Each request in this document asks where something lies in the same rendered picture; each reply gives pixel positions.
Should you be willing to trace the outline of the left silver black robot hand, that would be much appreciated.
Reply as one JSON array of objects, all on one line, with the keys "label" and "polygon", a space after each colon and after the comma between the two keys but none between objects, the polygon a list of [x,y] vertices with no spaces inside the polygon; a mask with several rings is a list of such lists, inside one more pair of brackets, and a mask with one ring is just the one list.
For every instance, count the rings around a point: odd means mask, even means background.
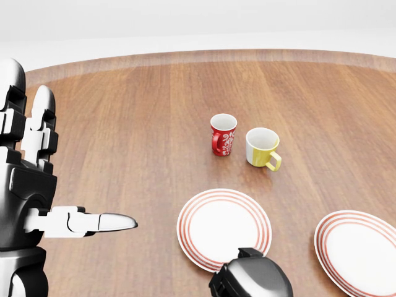
[{"label": "left silver black robot hand", "polygon": [[0,252],[30,249],[46,238],[83,238],[136,228],[132,217],[91,214],[83,207],[52,205],[57,177],[50,157],[56,153],[56,104],[41,85],[31,115],[23,67],[0,61]]}]

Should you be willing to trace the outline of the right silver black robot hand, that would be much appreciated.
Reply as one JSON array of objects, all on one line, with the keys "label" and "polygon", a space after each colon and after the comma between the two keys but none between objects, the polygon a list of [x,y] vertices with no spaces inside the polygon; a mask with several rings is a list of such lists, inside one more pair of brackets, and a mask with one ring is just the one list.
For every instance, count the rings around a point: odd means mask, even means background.
[{"label": "right silver black robot hand", "polygon": [[278,264],[254,248],[239,248],[236,259],[214,273],[212,297],[293,297],[292,285]]}]

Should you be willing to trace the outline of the white plate with red rings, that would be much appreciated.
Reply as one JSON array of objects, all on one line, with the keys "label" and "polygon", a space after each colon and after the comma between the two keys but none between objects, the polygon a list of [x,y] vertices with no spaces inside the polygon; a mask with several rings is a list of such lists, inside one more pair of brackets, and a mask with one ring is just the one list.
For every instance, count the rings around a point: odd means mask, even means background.
[{"label": "white plate with red rings", "polygon": [[239,248],[267,255],[272,226],[260,204],[243,192],[216,188],[190,198],[176,223],[179,245],[198,267],[218,272],[237,258]]},{"label": "white plate with red rings", "polygon": [[396,228],[374,215],[340,210],[316,226],[314,247],[329,276],[350,297],[396,297]]}]

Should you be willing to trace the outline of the white and yellow mug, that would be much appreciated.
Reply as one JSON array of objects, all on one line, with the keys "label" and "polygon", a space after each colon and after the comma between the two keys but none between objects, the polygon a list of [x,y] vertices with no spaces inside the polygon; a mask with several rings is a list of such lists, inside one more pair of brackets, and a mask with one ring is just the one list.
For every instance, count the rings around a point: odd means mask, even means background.
[{"label": "white and yellow mug", "polygon": [[280,138],[276,132],[265,127],[255,127],[246,134],[246,159],[255,167],[267,167],[276,172],[282,164],[276,152]]}]

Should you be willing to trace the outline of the red patterned mug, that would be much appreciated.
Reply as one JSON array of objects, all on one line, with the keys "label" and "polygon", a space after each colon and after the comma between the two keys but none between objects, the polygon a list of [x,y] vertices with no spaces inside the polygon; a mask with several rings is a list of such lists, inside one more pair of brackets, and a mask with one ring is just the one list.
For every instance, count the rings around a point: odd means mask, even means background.
[{"label": "red patterned mug", "polygon": [[231,153],[235,130],[238,125],[237,119],[226,113],[214,115],[210,120],[212,129],[212,152],[220,157]]}]

